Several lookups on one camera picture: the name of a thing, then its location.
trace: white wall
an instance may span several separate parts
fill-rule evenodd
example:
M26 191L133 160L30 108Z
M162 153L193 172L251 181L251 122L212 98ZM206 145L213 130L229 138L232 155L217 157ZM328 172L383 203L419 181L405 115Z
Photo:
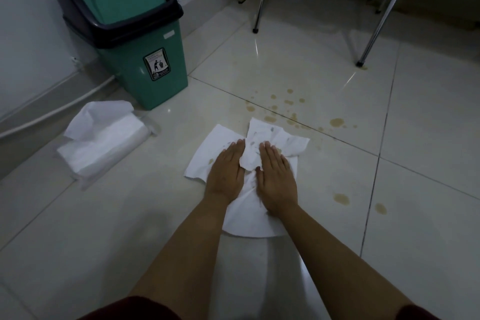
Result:
M69 32L57 0L0 0L0 118L75 72L95 52Z

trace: small white label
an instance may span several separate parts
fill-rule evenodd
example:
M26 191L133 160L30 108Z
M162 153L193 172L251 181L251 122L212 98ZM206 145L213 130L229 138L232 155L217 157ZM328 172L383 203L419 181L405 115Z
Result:
M160 48L148 56L145 56L143 60L153 81L165 76L171 71L165 48Z
M167 39L167 38L170 38L171 36L174 36L174 35L175 35L175 31L172 29L170 32L165 33L163 35L163 38Z

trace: tiled floor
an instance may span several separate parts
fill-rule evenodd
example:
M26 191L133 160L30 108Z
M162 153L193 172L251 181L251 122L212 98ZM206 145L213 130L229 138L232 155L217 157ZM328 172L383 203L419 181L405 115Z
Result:
M0 182L0 318L74 319L125 296L201 199L183 177L195 150L251 117L311 138L297 180L310 215L435 315L476 317L479 33L393 14L360 70L378 19L362 0L268 0L254 35L256 5L184 39L189 86L146 116L160 134L87 191L60 139ZM328 318L289 238L229 235L210 315Z

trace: trash can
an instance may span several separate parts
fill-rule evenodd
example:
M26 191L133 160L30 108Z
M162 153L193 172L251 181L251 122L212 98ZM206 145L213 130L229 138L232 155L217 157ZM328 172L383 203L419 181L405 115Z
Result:
M187 87L177 0L58 0L67 26L145 109Z

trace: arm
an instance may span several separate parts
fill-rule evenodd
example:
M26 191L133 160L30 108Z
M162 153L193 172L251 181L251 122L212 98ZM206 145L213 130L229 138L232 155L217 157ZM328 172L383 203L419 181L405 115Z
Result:
M285 226L333 320L395 319L412 302L297 204L289 163L275 147L260 146L258 193Z
M243 187L245 140L224 150L208 175L203 200L162 248L130 296L161 303L182 320L206 319L227 206Z

